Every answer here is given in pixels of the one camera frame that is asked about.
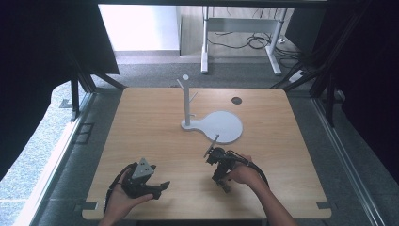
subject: finger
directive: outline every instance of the finger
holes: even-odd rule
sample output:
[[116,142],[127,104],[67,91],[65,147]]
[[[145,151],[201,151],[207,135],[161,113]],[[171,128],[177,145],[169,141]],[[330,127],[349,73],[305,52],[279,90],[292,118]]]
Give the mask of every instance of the finger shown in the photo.
[[143,195],[143,196],[140,196],[138,198],[132,199],[131,204],[132,204],[132,206],[136,206],[136,205],[141,204],[143,202],[148,202],[148,201],[152,200],[152,198],[153,198],[152,194]]

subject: wooden table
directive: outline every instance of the wooden table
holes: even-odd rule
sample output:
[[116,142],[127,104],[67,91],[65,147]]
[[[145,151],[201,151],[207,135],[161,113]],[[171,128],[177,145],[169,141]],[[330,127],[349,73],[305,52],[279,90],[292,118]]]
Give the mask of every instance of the wooden table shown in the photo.
[[[244,125],[233,144],[215,145],[252,156],[266,174],[270,187],[294,218],[329,218],[319,209],[327,198],[309,156],[287,96],[280,89],[190,89],[195,119],[217,110],[236,114]],[[231,99],[240,97],[235,105]],[[184,119],[180,88],[126,89],[105,143],[84,210],[86,219],[103,216],[104,195],[115,176],[145,157],[156,165],[147,185],[170,181],[159,200],[141,204],[127,218],[134,219],[235,219],[265,218],[262,206],[244,185],[230,182],[225,194],[211,179],[216,165],[205,163],[211,141],[197,131],[181,127]]]

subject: vertical white rod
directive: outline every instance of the vertical white rod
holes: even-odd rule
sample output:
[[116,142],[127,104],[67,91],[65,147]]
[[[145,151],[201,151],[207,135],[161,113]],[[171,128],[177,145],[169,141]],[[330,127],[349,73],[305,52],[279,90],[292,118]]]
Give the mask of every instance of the vertical white rod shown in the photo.
[[276,24],[276,29],[273,34],[272,43],[270,43],[270,53],[272,53],[272,54],[276,48],[277,40],[279,39],[279,33],[281,32],[282,25],[284,24],[284,19],[285,19],[286,13],[287,13],[287,8],[283,8],[281,13],[279,14],[279,20]]
[[205,7],[204,18],[203,18],[203,41],[202,41],[202,52],[208,52],[208,11],[209,7]]
[[184,114],[185,126],[190,125],[190,90],[188,86],[188,75],[183,75],[183,97],[184,97]]

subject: black cloth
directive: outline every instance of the black cloth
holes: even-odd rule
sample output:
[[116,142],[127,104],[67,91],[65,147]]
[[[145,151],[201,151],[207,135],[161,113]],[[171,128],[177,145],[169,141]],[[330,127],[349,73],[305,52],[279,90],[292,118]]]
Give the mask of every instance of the black cloth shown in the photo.
[[399,17],[373,0],[335,66],[343,111],[399,183]]
[[76,63],[87,74],[119,70],[97,5],[9,1],[0,8],[0,27],[2,179]]

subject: hand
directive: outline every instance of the hand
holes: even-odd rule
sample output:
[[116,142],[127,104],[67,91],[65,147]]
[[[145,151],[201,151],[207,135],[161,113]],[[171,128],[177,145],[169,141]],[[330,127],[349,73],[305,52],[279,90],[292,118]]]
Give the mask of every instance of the hand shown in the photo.
[[143,202],[147,202],[153,198],[152,194],[147,194],[136,199],[131,199],[126,195],[121,187],[121,183],[128,170],[129,169],[127,169],[122,174],[119,183],[115,185],[109,198],[104,217],[100,221],[99,225],[113,225],[121,219],[125,218],[135,206]]
[[[252,158],[249,155],[241,154],[241,156],[243,156],[246,160],[250,162],[252,161]],[[263,181],[263,179],[255,169],[250,168],[240,162],[235,163],[234,169],[231,170],[224,179],[233,179],[235,182],[239,184],[246,184],[251,188],[253,188],[253,185],[255,183]]]

